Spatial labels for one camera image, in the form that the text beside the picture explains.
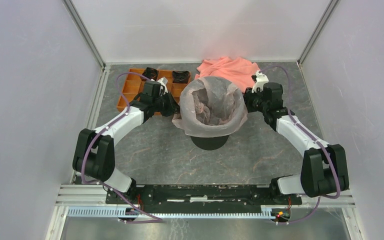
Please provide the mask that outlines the pink plastic trash bag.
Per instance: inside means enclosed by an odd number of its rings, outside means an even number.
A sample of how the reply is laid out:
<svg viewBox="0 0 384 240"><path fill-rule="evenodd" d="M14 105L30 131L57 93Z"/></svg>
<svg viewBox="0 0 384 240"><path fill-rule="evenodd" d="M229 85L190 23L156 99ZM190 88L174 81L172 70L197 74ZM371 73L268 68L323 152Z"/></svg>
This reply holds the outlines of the pink plastic trash bag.
<svg viewBox="0 0 384 240"><path fill-rule="evenodd" d="M248 119L242 91L218 76L200 77L190 82L180 94L179 107L172 123L192 137L231 135Z"/></svg>

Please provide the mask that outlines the black trash bin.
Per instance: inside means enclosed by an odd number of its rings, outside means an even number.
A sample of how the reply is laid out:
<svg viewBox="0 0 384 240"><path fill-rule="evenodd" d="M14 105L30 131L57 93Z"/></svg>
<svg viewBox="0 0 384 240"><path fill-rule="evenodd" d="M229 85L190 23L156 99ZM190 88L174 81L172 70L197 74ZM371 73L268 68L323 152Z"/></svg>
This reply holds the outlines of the black trash bin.
<svg viewBox="0 0 384 240"><path fill-rule="evenodd" d="M190 136L190 138L198 148L206 151L213 151L224 146L229 139L229 135L218 136L218 137Z"/></svg>

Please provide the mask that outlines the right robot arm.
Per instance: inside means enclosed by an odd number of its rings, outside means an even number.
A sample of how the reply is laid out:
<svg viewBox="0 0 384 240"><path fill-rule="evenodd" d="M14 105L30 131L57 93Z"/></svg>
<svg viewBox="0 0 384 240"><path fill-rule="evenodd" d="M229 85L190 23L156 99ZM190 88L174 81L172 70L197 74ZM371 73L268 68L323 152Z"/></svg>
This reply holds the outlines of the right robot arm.
<svg viewBox="0 0 384 240"><path fill-rule="evenodd" d="M300 174L272 179L269 199L275 204L282 204L292 194L337 199L349 188L345 149L312 133L284 106L282 96L283 87L275 82L248 87L243 94L248 112L262 113L265 123L302 156Z"/></svg>

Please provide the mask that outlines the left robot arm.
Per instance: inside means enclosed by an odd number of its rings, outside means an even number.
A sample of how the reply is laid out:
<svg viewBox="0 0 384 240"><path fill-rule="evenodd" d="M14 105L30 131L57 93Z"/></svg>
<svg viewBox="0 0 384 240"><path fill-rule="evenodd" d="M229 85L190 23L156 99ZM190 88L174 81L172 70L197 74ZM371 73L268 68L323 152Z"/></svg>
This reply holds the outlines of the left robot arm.
<svg viewBox="0 0 384 240"><path fill-rule="evenodd" d="M146 81L142 92L120 114L95 129L80 131L72 168L81 173L82 183L102 182L117 190L125 204L133 203L137 198L136 181L116 169L115 146L155 113L171 117L179 110L165 80Z"/></svg>

